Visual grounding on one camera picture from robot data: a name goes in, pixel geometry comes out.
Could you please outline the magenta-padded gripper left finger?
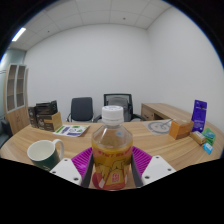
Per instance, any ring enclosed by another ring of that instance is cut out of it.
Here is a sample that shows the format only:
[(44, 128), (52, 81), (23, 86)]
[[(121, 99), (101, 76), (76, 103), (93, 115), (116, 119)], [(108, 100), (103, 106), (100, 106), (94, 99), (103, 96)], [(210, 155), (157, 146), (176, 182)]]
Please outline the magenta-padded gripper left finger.
[(94, 159), (92, 148), (88, 148), (72, 159), (62, 159), (51, 173), (76, 185), (88, 188), (91, 180)]

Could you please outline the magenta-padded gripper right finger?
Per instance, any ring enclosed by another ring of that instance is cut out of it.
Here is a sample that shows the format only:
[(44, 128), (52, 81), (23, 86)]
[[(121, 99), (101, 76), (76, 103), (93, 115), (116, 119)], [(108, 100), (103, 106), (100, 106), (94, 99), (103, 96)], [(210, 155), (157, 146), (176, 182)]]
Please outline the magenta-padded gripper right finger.
[(175, 169), (160, 155), (151, 156), (134, 147), (131, 160), (136, 186), (145, 186), (175, 172)]

